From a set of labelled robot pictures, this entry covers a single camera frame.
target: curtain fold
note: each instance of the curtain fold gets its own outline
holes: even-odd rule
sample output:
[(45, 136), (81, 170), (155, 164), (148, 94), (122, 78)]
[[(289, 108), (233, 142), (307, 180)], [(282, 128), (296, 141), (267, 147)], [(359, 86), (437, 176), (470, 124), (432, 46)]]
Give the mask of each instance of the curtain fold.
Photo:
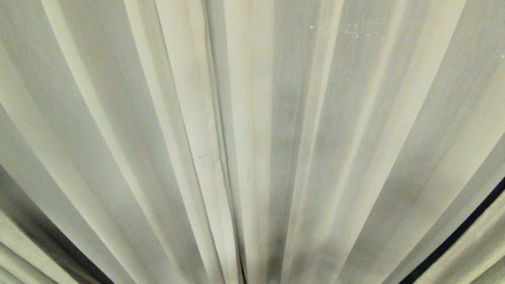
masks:
[(398, 283), (505, 176), (504, 1), (0, 5), (0, 164), (115, 283)]
[(110, 283), (90, 271), (94, 267), (61, 239), (61, 233), (19, 192), (3, 168), (0, 186), (2, 283)]
[(505, 195), (501, 194), (416, 283), (499, 283), (505, 276)]

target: curtain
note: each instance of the curtain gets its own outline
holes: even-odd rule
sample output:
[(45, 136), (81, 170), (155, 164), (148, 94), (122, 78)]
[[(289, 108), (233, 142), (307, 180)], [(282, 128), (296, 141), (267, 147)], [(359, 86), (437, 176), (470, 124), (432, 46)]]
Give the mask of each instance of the curtain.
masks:
[(0, 3), (0, 164), (115, 283), (398, 283), (505, 176), (504, 1)]
[(93, 273), (1, 167), (0, 189), (1, 283), (110, 283)]
[(500, 283), (505, 279), (505, 195), (500, 195), (416, 283)]

